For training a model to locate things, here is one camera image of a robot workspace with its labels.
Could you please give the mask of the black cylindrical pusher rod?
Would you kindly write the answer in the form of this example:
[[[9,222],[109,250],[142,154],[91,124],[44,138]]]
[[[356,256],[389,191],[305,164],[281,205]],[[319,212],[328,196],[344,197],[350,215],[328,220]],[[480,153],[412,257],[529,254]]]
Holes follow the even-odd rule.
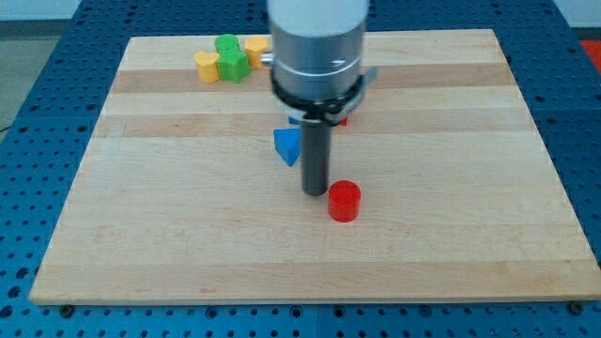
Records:
[[[300,124],[301,187],[310,196],[329,188],[331,128],[323,122]]]

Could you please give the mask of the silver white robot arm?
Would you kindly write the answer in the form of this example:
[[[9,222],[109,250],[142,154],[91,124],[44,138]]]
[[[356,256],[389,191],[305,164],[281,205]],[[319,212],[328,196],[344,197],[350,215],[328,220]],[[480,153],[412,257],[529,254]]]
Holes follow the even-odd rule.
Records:
[[[331,129],[361,104],[378,70],[361,73],[367,0],[270,0],[274,97],[300,123],[301,188],[320,196],[329,186]]]

